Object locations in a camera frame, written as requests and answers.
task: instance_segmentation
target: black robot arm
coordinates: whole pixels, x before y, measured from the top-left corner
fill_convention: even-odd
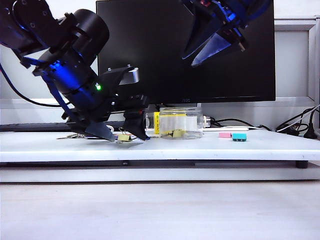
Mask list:
[[[63,117],[68,118],[71,130],[114,141],[103,124],[112,112],[129,111],[139,113],[139,120],[144,118],[141,110],[148,107],[146,96],[132,100],[117,94],[121,80],[133,67],[113,69],[101,76],[90,67],[109,39],[108,27],[98,15],[80,9],[54,19],[45,0],[2,0],[0,8],[0,43],[11,48],[26,68],[36,66],[33,75],[46,82],[64,109]],[[28,57],[46,49],[39,59]],[[60,94],[75,108],[69,109]],[[146,140],[144,128],[137,131],[135,121],[126,119],[126,130]]]
[[[182,0],[194,15],[190,38],[182,58],[188,58],[202,48],[194,58],[192,66],[202,64],[206,59],[238,45],[239,50],[248,48],[240,28],[262,15],[272,0]]]

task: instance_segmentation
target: white cable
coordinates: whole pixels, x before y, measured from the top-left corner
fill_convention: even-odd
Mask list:
[[[306,114],[304,115],[304,117],[299,118],[299,119],[298,119],[297,121],[295,121],[294,123],[290,124],[289,126],[286,126],[286,127],[282,128],[282,129],[280,129],[280,130],[278,130],[278,131],[276,131],[276,132],[279,133],[279,132],[281,132],[281,131],[283,131],[283,130],[286,130],[287,128],[290,128],[291,126],[293,126],[293,125],[295,125],[296,123],[300,122],[302,119],[308,117],[308,116],[309,116],[314,110],[316,110],[318,107],[320,107],[320,104],[319,104],[318,106],[314,107],[314,108],[313,108],[311,111],[309,111],[308,113],[306,113]]]
[[[222,126],[221,127],[222,129],[223,128],[246,128],[246,129],[259,129],[259,130],[266,130],[267,129],[264,129],[262,127],[255,127],[255,126]]]

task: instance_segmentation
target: pink block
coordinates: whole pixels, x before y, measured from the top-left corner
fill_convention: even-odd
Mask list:
[[[232,134],[231,132],[219,132],[219,138],[230,139]]]

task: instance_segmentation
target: clear plastic jar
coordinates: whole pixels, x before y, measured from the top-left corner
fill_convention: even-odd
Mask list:
[[[203,135],[204,117],[198,107],[162,107],[159,134],[165,139],[197,139]]]

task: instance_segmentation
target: computer monitor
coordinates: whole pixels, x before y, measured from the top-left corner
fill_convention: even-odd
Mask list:
[[[110,39],[98,56],[98,72],[130,64],[139,83],[119,94],[145,94],[152,104],[274,101],[274,5],[241,30],[249,48],[220,52],[198,67],[181,58],[193,15],[179,0],[104,0],[96,11]]]

